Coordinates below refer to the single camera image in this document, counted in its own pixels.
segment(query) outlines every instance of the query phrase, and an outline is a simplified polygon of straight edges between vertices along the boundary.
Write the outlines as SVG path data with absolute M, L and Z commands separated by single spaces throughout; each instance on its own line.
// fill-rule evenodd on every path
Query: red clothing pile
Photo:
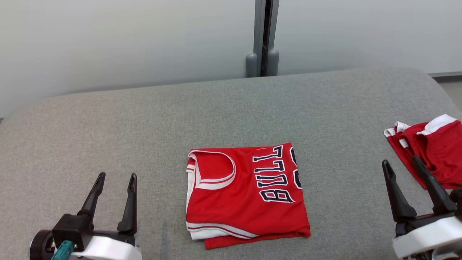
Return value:
M 462 124 L 446 114 L 409 126 L 396 122 L 384 135 L 398 157 L 425 189 L 412 163 L 417 155 L 445 189 L 462 187 Z

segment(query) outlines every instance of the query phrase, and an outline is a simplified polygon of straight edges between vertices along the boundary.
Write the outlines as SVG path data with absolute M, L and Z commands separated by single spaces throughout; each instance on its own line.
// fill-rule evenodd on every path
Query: gray cushion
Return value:
M 144 259 L 395 259 L 381 161 L 419 214 L 432 204 L 383 136 L 459 110 L 428 75 L 356 69 L 55 97 L 0 124 L 0 258 L 77 213 L 105 171 L 94 223 L 115 230 L 137 173 Z M 191 148 L 292 142 L 312 235 L 206 251 L 185 226 Z

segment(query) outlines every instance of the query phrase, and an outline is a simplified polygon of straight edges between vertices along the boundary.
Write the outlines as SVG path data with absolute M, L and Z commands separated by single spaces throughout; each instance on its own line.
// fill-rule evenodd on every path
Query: red fabric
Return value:
M 448 189 L 462 186 L 462 125 L 454 121 L 435 133 L 421 136 L 426 142 L 428 168 Z
M 190 166 L 187 171 L 193 171 L 197 167 L 196 171 L 200 169 L 200 172 L 199 177 L 196 175 L 197 172 L 190 172 L 194 174 L 195 180 L 186 212 L 189 231 L 217 228 L 217 226 L 219 229 L 219 224 L 223 224 L 258 235 L 250 239 L 232 235 L 207 238 L 205 239 L 207 249 L 266 239 L 310 236 L 303 190 L 298 186 L 297 181 L 300 182 L 296 180 L 298 176 L 294 173 L 298 169 L 295 158 L 292 158 L 291 154 L 292 144 L 286 143 L 280 146 L 282 151 L 279 158 L 277 158 L 277 151 L 274 150 L 279 146 L 191 150 L 194 158 L 189 159 Z M 280 161 L 283 161 L 283 170 L 279 168 Z M 199 184 L 215 185 L 227 182 L 230 173 L 233 172 L 232 162 L 235 164 L 236 174 L 230 184 L 218 189 L 198 187 Z M 270 180 L 258 179 L 261 176 L 278 177 Z M 274 189 L 284 192 L 261 193 Z M 191 223 L 204 225 L 198 228 Z
M 418 134 L 426 130 L 429 122 L 413 125 L 403 132 L 388 136 L 387 140 L 412 176 L 426 189 L 412 163 L 417 155 L 445 189 L 462 186 L 462 125 L 456 120 L 432 133 Z M 403 147 L 404 139 L 409 145 Z

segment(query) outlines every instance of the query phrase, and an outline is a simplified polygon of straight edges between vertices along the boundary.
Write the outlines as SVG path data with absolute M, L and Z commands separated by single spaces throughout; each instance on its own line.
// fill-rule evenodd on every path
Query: white jersey trim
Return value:
M 228 176 L 220 178 L 220 179 L 202 179 L 201 177 L 201 171 L 200 171 L 200 166 L 197 162 L 195 152 L 199 153 L 209 153 L 209 154 L 220 154 L 226 156 L 232 164 L 233 171 L 230 173 Z M 195 172 L 195 188 L 200 188 L 200 189 L 206 189 L 206 190 L 217 190 L 224 188 L 231 184 L 236 176 L 236 164 L 233 159 L 231 159 L 230 156 L 228 156 L 225 153 L 221 152 L 210 152 L 210 151 L 201 151 L 201 150 L 192 150 L 189 155 L 190 158 L 194 159 L 196 161 L 194 172 Z
M 406 140 L 404 138 L 400 139 L 399 142 L 400 142 L 400 144 L 401 144 L 401 146 L 403 148 L 408 148 L 409 147 L 409 144 L 406 142 Z
M 396 127 L 396 130 L 395 130 L 395 128 L 385 129 L 385 131 L 383 131 L 383 134 L 385 135 L 385 137 L 394 136 L 394 135 L 396 135 L 396 133 L 404 132 L 404 130 L 408 129 L 410 126 L 408 124 L 403 123 L 403 122 L 397 121 L 395 123 L 395 127 Z
M 434 120 L 428 122 L 428 124 L 425 126 L 425 130 L 421 132 L 417 132 L 418 135 L 426 136 L 431 133 L 436 132 L 438 129 L 442 128 L 445 125 L 448 125 L 457 119 L 448 116 L 447 114 L 441 115 Z
M 242 229 L 225 224 L 217 223 L 189 223 L 186 222 L 187 229 L 191 232 L 192 239 L 206 239 L 216 236 L 231 235 L 243 239 L 254 238 L 258 235 L 252 234 Z
M 191 198 L 191 194 L 193 193 L 194 181 L 195 181 L 194 172 L 188 172 L 188 192 L 186 193 L 186 212 L 188 212 L 189 198 Z

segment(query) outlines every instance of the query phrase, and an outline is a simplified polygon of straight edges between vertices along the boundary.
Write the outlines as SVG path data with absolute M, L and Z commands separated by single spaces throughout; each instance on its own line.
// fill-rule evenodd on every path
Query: folded jersey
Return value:
M 310 236 L 290 143 L 192 149 L 188 156 L 186 225 L 207 249 Z

